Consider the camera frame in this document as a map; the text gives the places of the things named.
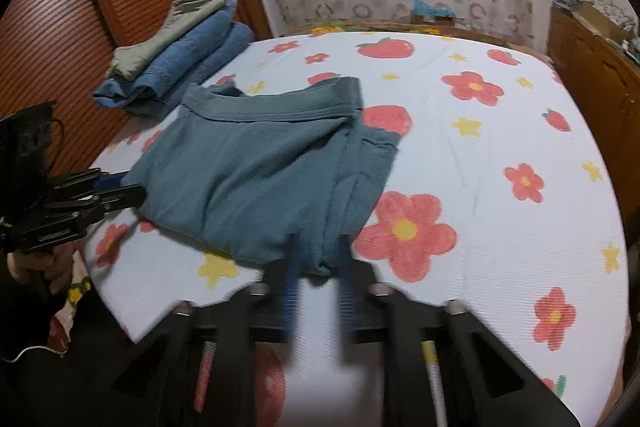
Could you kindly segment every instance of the folded clothes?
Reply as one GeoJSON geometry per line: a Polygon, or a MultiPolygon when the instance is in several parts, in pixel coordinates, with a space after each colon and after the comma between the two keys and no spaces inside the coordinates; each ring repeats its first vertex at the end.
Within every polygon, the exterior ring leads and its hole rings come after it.
{"type": "Polygon", "coordinates": [[[169,44],[179,39],[206,17],[217,12],[225,3],[226,0],[173,1],[162,26],[153,37],[140,42],[140,44],[116,48],[104,77],[114,76],[119,80],[134,81],[146,65],[169,44]]]}
{"type": "Polygon", "coordinates": [[[114,76],[94,92],[94,100],[107,108],[124,107],[136,98],[161,98],[194,64],[217,49],[231,28],[236,0],[204,19],[161,52],[133,82],[114,76]]]}
{"type": "Polygon", "coordinates": [[[201,84],[220,68],[231,62],[254,40],[254,33],[249,26],[241,22],[234,22],[225,41],[208,57],[187,71],[161,98],[137,98],[125,107],[132,115],[146,114],[164,119],[182,99],[187,87],[191,84],[201,84]]]}
{"type": "Polygon", "coordinates": [[[181,104],[122,181],[146,188],[143,216],[237,261],[279,259],[299,233],[303,269],[327,275],[338,236],[355,238],[372,212],[400,139],[362,123],[358,79],[258,96],[192,85],[181,104]]]}

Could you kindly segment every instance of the blue object on headboard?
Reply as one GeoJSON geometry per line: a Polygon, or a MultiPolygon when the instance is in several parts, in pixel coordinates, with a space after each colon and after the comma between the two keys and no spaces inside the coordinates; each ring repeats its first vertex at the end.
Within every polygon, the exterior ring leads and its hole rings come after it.
{"type": "Polygon", "coordinates": [[[456,14],[452,10],[433,9],[423,0],[414,0],[414,14],[427,17],[455,17],[456,14]]]}

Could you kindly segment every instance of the floral bedsheet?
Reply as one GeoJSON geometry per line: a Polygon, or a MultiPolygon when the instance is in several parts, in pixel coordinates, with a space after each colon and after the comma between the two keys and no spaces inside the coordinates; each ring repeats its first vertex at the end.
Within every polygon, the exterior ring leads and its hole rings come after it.
{"type": "MultiPolygon", "coordinates": [[[[276,94],[335,74],[360,78],[367,124],[402,136],[354,251],[415,299],[464,299],[595,425],[624,343],[625,243],[602,158],[558,76],[480,42],[345,32],[255,42],[208,84],[276,94]]],[[[131,121],[94,166],[129,169],[175,117],[131,121]]],[[[221,301],[260,277],[130,210],[92,230],[85,258],[134,340],[175,301],[221,301]]],[[[291,343],[257,351],[258,425],[379,425],[379,347],[339,345],[335,281],[300,291],[291,343]]]]}

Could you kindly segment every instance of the wooden cabinet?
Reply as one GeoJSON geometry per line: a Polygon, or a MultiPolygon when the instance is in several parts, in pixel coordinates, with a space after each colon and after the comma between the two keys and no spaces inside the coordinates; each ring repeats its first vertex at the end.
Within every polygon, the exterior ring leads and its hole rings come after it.
{"type": "Polygon", "coordinates": [[[572,17],[551,10],[548,55],[586,120],[625,230],[640,232],[640,68],[572,17]]]}

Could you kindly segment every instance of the human hand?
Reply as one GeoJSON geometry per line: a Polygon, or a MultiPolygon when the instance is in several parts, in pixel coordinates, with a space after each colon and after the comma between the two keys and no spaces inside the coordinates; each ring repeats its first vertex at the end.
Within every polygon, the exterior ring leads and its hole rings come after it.
{"type": "Polygon", "coordinates": [[[53,248],[53,253],[12,252],[6,256],[6,264],[11,276],[20,284],[31,280],[31,271],[43,272],[51,281],[49,291],[56,295],[68,289],[73,275],[74,244],[65,243],[53,248]]]}

